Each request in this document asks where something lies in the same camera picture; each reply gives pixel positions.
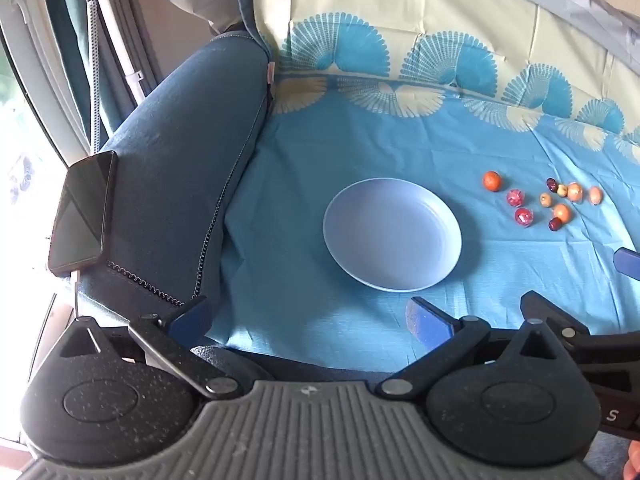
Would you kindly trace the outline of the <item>person hand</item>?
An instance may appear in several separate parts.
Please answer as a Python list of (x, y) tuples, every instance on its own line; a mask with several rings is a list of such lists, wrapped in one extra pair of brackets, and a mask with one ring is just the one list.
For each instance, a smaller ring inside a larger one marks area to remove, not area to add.
[(624, 480), (640, 479), (640, 442), (631, 441), (628, 446), (628, 457), (623, 469)]

